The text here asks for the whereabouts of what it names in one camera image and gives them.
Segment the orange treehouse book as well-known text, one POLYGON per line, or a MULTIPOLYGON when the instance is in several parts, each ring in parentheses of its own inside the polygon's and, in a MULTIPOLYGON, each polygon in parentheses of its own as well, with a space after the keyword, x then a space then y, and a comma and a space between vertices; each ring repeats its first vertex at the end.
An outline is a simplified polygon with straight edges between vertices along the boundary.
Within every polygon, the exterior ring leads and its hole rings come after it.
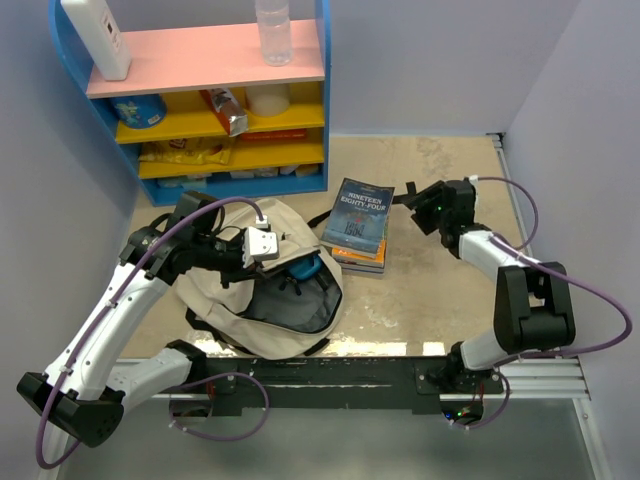
POLYGON ((352 253, 339 248, 331 249, 331 256, 338 262, 351 262, 359 265, 370 266, 386 266, 386 250, 387 250, 387 238, 388 238, 388 225, 385 225, 383 237, 378 245, 378 249, 375 255, 363 255, 359 253, 352 253))

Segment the dark cover book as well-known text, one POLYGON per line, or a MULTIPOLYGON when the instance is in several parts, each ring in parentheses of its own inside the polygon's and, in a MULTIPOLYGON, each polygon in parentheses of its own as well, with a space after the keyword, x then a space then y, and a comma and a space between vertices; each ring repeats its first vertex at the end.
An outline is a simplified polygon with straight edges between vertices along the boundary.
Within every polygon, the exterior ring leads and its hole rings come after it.
POLYGON ((375 255, 382 240, 395 188, 345 178, 326 226, 323 245, 352 253, 375 255))

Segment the beige canvas backpack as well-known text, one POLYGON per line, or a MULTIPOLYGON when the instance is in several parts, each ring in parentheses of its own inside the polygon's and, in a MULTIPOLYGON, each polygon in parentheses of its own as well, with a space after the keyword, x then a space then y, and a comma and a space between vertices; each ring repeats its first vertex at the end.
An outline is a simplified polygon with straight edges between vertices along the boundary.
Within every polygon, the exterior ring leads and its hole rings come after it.
POLYGON ((269 360, 309 356, 322 350, 341 320, 343 271, 320 237, 330 211, 306 221, 275 199, 256 203, 279 239, 278 259, 264 261, 248 280, 224 287, 219 272, 192 268, 181 275, 176 292, 192 312, 189 322, 248 355, 269 360), (288 267, 318 255, 320 271, 298 282, 288 267))

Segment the blue dinosaur pencil case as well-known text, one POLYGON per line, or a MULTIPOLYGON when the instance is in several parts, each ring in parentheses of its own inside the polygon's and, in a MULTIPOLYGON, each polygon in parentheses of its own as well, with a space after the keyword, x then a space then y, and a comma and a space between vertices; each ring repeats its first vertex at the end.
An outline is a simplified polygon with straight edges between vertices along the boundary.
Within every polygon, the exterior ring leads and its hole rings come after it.
POLYGON ((304 282, 314 277, 321 269, 322 261, 318 255, 303 257, 288 267, 293 279, 304 282))

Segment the purple cover book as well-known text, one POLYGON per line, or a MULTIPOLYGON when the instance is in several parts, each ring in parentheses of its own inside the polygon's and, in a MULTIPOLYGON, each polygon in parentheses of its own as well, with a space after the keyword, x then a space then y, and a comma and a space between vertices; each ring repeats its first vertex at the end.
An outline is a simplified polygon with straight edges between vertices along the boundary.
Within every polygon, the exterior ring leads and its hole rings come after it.
POLYGON ((385 268, 379 267, 379 266, 359 265, 357 263, 343 262, 343 261, 338 261, 338 265, 342 268, 344 272, 349 272, 351 274, 377 276, 377 275, 383 275, 385 273, 385 268))

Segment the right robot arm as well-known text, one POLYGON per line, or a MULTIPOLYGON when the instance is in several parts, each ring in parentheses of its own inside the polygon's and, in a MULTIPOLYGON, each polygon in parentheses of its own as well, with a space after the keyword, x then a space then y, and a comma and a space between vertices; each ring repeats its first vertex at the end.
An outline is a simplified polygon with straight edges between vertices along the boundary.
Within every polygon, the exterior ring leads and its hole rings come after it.
POLYGON ((481 372, 523 353, 542 353, 573 343, 576 327, 564 266, 522 256, 475 220, 477 182, 437 181, 418 191, 407 184, 398 202, 426 235, 437 233, 455 258, 474 266, 495 285, 492 327, 454 344, 437 374, 459 393, 469 392, 481 372))

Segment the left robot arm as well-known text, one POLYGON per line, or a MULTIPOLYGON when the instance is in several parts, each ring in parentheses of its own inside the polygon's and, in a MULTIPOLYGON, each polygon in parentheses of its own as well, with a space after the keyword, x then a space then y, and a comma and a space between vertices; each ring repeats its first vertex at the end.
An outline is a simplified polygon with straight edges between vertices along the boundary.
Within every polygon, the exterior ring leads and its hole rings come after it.
POLYGON ((129 410, 155 394, 178 387, 196 392, 205 385, 205 353, 182 340, 167 344, 126 378, 112 371, 141 320, 179 276, 192 268, 220 272, 226 281, 245 274, 245 233, 222 240, 215 230, 230 202, 188 191, 171 213, 132 233, 107 289, 69 345, 44 372, 20 379, 18 393, 40 416, 39 457, 49 424, 95 448, 129 410))

